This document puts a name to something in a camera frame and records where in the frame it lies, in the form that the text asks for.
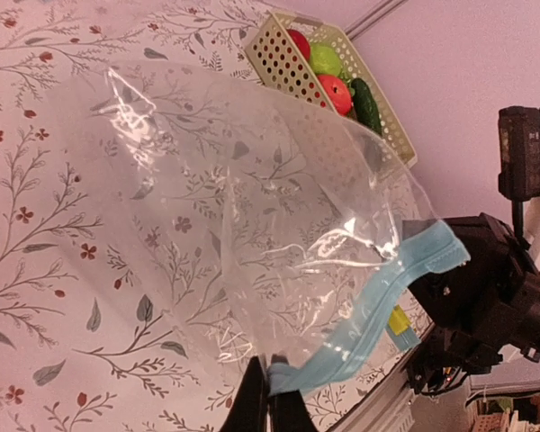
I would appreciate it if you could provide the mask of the clear zip bag blue zipper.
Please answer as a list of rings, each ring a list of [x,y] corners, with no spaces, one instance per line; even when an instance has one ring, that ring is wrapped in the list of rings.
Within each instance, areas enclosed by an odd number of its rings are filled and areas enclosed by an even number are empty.
[[[48,94],[104,234],[209,365],[312,392],[419,339],[393,322],[469,253],[356,121],[200,67],[122,63]]]

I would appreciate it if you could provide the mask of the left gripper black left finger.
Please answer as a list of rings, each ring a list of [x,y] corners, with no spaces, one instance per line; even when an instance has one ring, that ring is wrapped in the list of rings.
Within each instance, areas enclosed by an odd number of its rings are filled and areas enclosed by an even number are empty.
[[[257,356],[252,357],[220,432],[265,432],[268,393],[261,362]]]

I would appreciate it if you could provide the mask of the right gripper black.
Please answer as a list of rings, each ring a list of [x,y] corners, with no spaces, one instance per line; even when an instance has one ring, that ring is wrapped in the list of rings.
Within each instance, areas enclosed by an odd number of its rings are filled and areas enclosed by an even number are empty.
[[[469,260],[445,273],[420,277],[409,291],[434,323],[418,346],[411,374],[433,374],[459,367],[487,374],[502,362],[505,345],[530,361],[540,359],[540,330],[529,314],[540,300],[540,273],[511,228],[482,213],[449,218]]]

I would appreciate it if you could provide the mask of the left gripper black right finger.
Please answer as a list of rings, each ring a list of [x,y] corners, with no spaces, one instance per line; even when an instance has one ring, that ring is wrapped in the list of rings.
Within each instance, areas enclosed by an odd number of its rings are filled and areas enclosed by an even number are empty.
[[[289,365],[285,355],[273,354],[269,365],[269,415],[274,432],[315,432],[299,391],[278,392]]]

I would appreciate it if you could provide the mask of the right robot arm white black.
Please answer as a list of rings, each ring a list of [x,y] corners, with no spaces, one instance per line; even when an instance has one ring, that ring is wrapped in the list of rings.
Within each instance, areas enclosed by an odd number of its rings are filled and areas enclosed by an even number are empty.
[[[534,363],[540,359],[540,269],[533,249],[485,213],[446,223],[469,262],[432,271],[409,287],[435,324],[406,366],[409,386],[426,396],[447,392],[448,367],[465,377],[490,373],[506,345]]]

